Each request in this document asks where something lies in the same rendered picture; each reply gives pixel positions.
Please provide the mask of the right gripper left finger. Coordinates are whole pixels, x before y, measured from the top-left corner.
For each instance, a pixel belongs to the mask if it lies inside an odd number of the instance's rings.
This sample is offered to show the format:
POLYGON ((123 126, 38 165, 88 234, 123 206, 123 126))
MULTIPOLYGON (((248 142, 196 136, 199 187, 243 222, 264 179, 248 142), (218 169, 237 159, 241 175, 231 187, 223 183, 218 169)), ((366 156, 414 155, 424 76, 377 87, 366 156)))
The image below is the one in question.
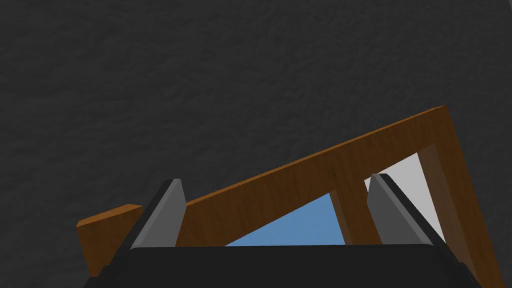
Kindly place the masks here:
POLYGON ((140 218, 142 227, 137 229, 129 249, 174 247, 186 207, 181 181, 179 179, 167 181, 163 185, 163 192, 157 192, 144 209, 148 215, 142 215, 140 218))

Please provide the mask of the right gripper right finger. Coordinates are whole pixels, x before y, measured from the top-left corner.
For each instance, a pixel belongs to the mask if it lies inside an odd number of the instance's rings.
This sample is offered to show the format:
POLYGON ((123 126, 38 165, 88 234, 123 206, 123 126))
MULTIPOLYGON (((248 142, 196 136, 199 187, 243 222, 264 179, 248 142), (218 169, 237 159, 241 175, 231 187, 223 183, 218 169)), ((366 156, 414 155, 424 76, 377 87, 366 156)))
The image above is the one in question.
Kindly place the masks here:
POLYGON ((366 203, 384 245, 446 245, 388 174, 371 175, 366 203))

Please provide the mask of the brown wooden framed window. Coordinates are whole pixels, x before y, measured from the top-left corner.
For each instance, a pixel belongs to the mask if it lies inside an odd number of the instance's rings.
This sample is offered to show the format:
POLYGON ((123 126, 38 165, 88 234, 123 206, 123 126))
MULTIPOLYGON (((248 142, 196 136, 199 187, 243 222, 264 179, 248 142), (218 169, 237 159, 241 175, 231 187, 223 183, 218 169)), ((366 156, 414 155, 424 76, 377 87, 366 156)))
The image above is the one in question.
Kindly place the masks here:
POLYGON ((130 249, 151 201, 77 223, 83 288, 506 288, 444 105, 186 202, 174 247, 130 249), (388 174, 446 245, 383 244, 372 174, 388 174), (231 246, 325 194, 343 245, 231 246))

